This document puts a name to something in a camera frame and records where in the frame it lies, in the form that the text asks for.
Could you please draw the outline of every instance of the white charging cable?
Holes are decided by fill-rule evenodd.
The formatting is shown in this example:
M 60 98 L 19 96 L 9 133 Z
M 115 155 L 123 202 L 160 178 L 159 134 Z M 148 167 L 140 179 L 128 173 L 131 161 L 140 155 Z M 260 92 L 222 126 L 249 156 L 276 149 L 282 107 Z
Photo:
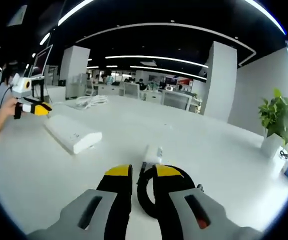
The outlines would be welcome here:
M 97 96 L 81 96 L 76 100 L 76 107 L 79 109 L 87 109 L 90 106 L 95 106 L 99 104 L 108 103 L 107 96 L 97 95 Z

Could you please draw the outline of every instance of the white pillar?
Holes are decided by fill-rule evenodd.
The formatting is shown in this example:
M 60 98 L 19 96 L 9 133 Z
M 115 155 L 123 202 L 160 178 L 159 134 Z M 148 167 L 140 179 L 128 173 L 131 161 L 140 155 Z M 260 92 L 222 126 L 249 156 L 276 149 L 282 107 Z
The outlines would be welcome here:
M 74 76 L 85 74 L 90 49 L 72 46 L 65 50 L 60 68 L 60 80 L 71 81 Z
M 80 97 L 85 92 L 78 83 L 79 75 L 86 74 L 90 49 L 72 46 L 64 51 L 60 68 L 60 80 L 66 80 L 66 98 Z
M 98 79 L 99 79 L 99 73 L 100 71 L 98 69 L 93 70 L 93 79 L 95 79 L 96 75 L 98 75 Z
M 228 122 L 235 93 L 237 51 L 214 41 L 208 62 L 205 96 L 200 113 Z

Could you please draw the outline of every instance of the ceiling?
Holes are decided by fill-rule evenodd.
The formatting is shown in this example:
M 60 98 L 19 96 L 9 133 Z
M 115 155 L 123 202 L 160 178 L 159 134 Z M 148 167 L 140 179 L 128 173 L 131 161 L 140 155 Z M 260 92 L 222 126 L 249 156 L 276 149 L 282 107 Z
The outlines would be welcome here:
M 64 49 L 78 45 L 91 49 L 90 58 L 93 60 L 89 66 L 104 69 L 106 65 L 118 65 L 119 69 L 124 70 L 129 69 L 130 65 L 142 66 L 140 62 L 147 59 L 105 57 L 148 55 L 205 64 L 212 42 L 218 41 L 236 48 L 240 63 L 252 51 L 233 41 L 236 37 L 239 42 L 256 51 L 256 55 L 245 65 L 285 47 L 282 32 L 244 0 L 94 0 L 57 26 L 58 19 L 80 2 L 15 0 L 11 5 L 7 3 L 9 8 L 6 8 L 5 17 L 0 19 L 0 25 L 5 24 L 22 3 L 27 3 L 28 8 L 22 25 L 8 28 L 0 26 L 0 63 L 18 60 L 23 66 L 31 64 L 31 54 L 44 49 L 46 44 L 54 44 L 49 58 L 51 65 L 60 65 Z M 283 16 L 280 14 L 282 6 L 276 7 L 267 0 L 262 1 L 262 4 Z M 125 27 L 146 23 L 161 25 Z M 233 40 L 217 33 L 194 29 L 194 26 L 215 31 Z M 109 31 L 79 41 L 105 30 Z M 39 46 L 47 32 L 51 32 L 49 42 Z M 187 63 L 155 61 L 157 67 L 163 69 L 194 75 L 198 75 L 201 70 L 201 67 Z

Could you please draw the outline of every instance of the green plant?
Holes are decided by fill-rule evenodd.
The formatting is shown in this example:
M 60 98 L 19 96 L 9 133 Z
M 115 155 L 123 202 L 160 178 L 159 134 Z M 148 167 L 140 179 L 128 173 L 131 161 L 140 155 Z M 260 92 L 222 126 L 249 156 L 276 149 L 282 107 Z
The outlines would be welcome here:
M 267 129 L 267 137 L 272 134 L 280 136 L 288 147 L 288 98 L 282 97 L 278 89 L 274 89 L 274 98 L 259 107 L 262 126 Z

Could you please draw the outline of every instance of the black slot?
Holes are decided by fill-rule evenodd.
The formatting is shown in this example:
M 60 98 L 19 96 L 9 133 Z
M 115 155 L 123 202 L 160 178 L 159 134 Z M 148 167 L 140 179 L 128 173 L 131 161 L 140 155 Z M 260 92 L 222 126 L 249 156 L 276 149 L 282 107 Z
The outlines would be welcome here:
M 96 196 L 90 201 L 86 210 L 83 212 L 82 217 L 79 220 L 78 227 L 84 230 L 86 229 L 86 227 L 88 227 L 90 220 L 92 219 L 94 212 L 101 199 L 102 199 L 101 196 Z
M 185 197 L 186 202 L 188 203 L 190 209 L 192 209 L 192 212 L 194 213 L 194 216 L 196 217 L 198 226 L 201 229 L 205 229 L 210 225 L 210 220 L 205 213 L 204 209 L 198 202 L 198 200 L 195 198 L 194 195 L 188 195 Z

